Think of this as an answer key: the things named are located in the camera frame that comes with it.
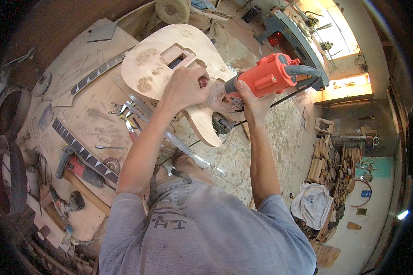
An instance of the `hand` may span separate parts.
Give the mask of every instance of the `hand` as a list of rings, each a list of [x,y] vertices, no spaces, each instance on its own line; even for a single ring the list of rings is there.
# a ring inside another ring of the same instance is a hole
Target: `hand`
[[[243,114],[248,121],[248,126],[264,125],[266,114],[268,113],[269,107],[274,100],[275,93],[258,98],[254,96],[251,89],[242,80],[236,82],[236,88],[245,102]]]
[[[200,77],[209,80],[206,69],[176,69],[165,87],[161,102],[176,113],[188,106],[204,103],[209,96],[209,88],[200,88]]]

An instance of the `hammer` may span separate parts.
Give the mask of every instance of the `hammer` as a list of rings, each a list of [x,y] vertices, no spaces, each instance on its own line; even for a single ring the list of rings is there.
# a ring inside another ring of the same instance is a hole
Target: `hammer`
[[[95,187],[103,187],[104,178],[92,168],[80,162],[75,156],[75,151],[69,145],[64,146],[60,155],[60,163],[58,164],[55,177],[62,179],[66,170],[72,171],[81,179],[87,181]]]

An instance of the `screwdriver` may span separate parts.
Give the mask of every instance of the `screwdriver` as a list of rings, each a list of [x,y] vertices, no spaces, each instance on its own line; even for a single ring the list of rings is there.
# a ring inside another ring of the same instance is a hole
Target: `screwdriver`
[[[95,145],[96,149],[123,149],[123,147],[105,146],[105,145]]]

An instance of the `fingernail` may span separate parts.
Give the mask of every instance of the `fingernail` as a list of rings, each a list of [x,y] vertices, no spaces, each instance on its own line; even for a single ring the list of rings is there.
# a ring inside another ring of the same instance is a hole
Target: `fingernail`
[[[237,81],[236,82],[236,87],[237,87],[237,89],[242,89],[243,88],[243,81],[242,80]]]

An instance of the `sanding disc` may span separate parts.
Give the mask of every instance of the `sanding disc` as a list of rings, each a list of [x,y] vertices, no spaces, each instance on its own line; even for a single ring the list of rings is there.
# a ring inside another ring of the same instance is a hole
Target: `sanding disc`
[[[167,24],[185,23],[190,17],[187,0],[156,0],[155,9]]]

